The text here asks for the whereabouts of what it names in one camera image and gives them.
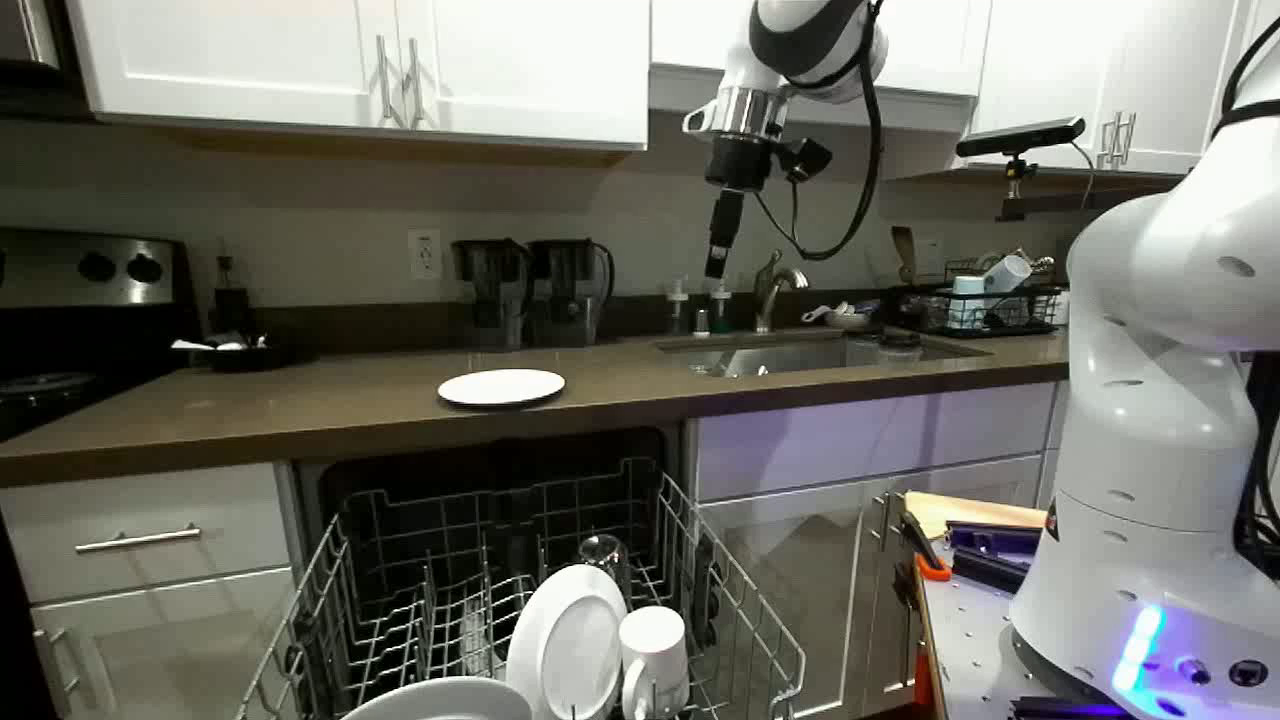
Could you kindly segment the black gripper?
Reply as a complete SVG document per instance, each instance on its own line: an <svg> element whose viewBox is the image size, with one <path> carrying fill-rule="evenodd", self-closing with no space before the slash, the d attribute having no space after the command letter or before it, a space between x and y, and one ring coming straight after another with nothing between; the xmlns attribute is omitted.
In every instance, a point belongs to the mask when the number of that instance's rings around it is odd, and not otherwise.
<svg viewBox="0 0 1280 720"><path fill-rule="evenodd" d="M716 140L703 181L729 186L712 202L703 276L720 281L739 237L744 192L761 192L772 173L772 149L756 140Z"/></svg>

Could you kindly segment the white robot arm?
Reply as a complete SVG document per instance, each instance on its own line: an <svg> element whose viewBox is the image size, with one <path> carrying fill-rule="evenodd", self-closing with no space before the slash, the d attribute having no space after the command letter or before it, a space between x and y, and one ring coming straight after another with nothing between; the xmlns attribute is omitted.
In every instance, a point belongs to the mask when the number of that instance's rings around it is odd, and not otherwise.
<svg viewBox="0 0 1280 720"><path fill-rule="evenodd" d="M1237 58L1193 173L1067 248L1057 490L1012 634L1140 720L1280 717L1280 579L1245 507L1277 424L1280 45Z"/></svg>

